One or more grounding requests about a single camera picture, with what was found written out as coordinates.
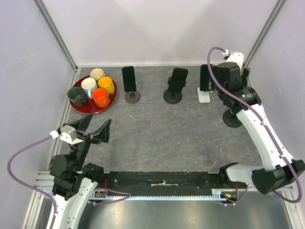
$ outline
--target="white base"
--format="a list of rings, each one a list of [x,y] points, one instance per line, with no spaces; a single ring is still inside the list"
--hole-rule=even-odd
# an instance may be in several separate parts
[[[199,88],[197,88],[197,93],[200,103],[209,103],[211,101],[209,92],[202,92]]]

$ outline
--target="mug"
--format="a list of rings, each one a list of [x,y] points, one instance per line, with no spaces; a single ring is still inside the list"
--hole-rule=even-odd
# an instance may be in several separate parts
[[[98,88],[92,93],[92,98],[97,106],[106,107],[114,99],[114,96],[107,93],[104,88]]]
[[[83,106],[87,102],[86,94],[81,87],[70,88],[67,96],[76,106]]]
[[[113,80],[109,76],[101,78],[98,85],[100,88],[104,88],[108,94],[113,94],[115,91]]]
[[[90,99],[92,99],[92,92],[98,88],[96,81],[90,77],[82,81],[81,87],[84,89]]]
[[[99,81],[102,77],[105,76],[105,72],[102,68],[95,68],[90,72],[90,77],[96,81]]]

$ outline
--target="yellow mug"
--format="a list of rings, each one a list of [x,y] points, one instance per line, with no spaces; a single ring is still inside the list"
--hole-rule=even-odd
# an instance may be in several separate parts
[[[104,88],[108,94],[113,94],[115,91],[113,80],[109,76],[102,77],[98,85],[100,88]]]

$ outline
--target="white cable connector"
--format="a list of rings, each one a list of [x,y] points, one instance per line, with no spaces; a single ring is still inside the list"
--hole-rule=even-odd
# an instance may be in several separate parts
[[[223,52],[223,57],[227,57],[227,56],[229,56],[230,54],[229,54],[229,50],[225,50],[225,52]]]
[[[51,131],[50,135],[52,136],[53,139],[55,139],[59,136],[59,134],[56,130]]]

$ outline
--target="red plate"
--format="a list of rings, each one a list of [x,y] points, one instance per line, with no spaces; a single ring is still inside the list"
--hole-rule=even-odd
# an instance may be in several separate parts
[[[79,81],[77,81],[75,83],[75,85],[73,85],[73,87],[81,87],[81,83],[84,79],[87,79],[88,77],[90,77],[89,75],[85,76],[84,78],[80,79]],[[116,98],[118,97],[119,94],[119,90],[118,90],[118,85],[116,84],[116,82],[113,80],[114,83],[114,87],[115,87],[115,91],[113,93],[113,100],[110,101],[110,103],[108,104],[108,106],[106,107],[99,107],[95,104],[95,102],[92,99],[89,99],[87,94],[87,103],[84,106],[76,106],[74,103],[70,101],[71,106],[78,112],[83,113],[83,114],[89,114],[89,113],[94,113],[94,114],[98,114],[100,112],[103,112],[105,110],[107,110],[109,107],[112,106],[112,104],[114,103],[114,101],[116,100]]]

